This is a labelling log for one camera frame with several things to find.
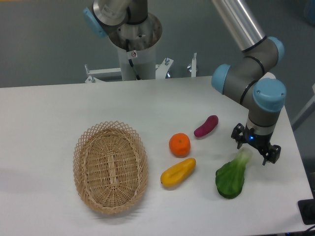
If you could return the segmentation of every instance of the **black cable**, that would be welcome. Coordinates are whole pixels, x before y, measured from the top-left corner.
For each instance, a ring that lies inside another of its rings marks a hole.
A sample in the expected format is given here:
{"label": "black cable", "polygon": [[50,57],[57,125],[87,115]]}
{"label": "black cable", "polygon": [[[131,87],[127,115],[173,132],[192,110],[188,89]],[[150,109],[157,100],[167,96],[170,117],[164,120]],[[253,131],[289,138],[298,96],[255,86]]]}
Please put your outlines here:
{"label": "black cable", "polygon": [[315,235],[315,231],[312,230],[315,228],[315,225],[313,225],[312,227],[308,228],[307,230],[302,232],[302,236],[314,236]]}
{"label": "black cable", "polygon": [[312,229],[315,228],[315,225],[313,225],[312,227],[308,228],[307,230],[305,230],[305,232],[311,231]]}
{"label": "black cable", "polygon": [[[126,52],[127,53],[130,52],[130,50],[129,50],[129,43],[130,43],[129,39],[126,39]],[[133,69],[133,72],[134,72],[137,80],[141,80],[141,78],[140,78],[140,76],[138,74],[138,71],[136,70],[136,67],[134,67],[132,59],[128,59],[128,61],[129,61],[129,64],[130,64],[131,68]]]}

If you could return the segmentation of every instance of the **orange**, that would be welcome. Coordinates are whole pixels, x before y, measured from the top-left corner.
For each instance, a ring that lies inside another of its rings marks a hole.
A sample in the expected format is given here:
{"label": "orange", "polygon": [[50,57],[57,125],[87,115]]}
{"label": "orange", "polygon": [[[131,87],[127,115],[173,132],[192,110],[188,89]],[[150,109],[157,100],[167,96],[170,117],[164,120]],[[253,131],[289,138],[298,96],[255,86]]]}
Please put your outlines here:
{"label": "orange", "polygon": [[190,151],[190,140],[186,134],[174,134],[169,140],[169,148],[177,157],[185,157]]}

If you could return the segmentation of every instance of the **yellow vegetable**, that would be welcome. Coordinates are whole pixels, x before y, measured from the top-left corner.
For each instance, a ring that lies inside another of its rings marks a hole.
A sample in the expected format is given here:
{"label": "yellow vegetable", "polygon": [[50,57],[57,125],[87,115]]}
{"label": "yellow vegetable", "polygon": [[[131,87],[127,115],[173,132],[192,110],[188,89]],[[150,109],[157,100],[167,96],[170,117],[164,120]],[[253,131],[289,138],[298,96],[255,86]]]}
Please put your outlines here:
{"label": "yellow vegetable", "polygon": [[164,171],[161,175],[161,183],[164,187],[172,187],[184,181],[195,169],[195,166],[196,160],[188,158]]}

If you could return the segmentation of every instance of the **wicker basket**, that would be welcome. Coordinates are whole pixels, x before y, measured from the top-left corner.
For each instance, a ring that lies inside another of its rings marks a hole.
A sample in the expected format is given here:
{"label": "wicker basket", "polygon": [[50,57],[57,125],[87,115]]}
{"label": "wicker basket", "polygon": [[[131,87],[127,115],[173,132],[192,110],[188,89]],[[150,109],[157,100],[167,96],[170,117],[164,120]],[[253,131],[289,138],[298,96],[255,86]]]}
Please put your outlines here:
{"label": "wicker basket", "polygon": [[118,121],[95,125],[81,136],[73,172],[84,203],[106,214],[134,205],[148,183],[147,156],[139,135]]}

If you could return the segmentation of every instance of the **white table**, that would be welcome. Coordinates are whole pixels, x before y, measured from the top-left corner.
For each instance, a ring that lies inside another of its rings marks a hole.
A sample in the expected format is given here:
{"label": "white table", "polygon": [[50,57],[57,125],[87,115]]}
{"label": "white table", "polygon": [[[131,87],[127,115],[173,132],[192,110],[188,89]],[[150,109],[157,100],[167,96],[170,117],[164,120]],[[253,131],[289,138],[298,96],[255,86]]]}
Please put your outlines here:
{"label": "white table", "polygon": [[[207,138],[193,131],[210,115],[219,125]],[[305,230],[297,201],[312,198],[285,109],[272,144],[276,164],[262,166],[253,149],[243,192],[226,200],[215,171],[237,152],[230,135],[248,111],[211,87],[211,77],[0,89],[0,235],[192,236],[258,235]],[[103,216],[78,196],[72,172],[78,138],[93,125],[128,123],[144,143],[149,184],[128,212]],[[194,173],[170,191],[161,173],[182,159],[168,141],[191,139]]]}

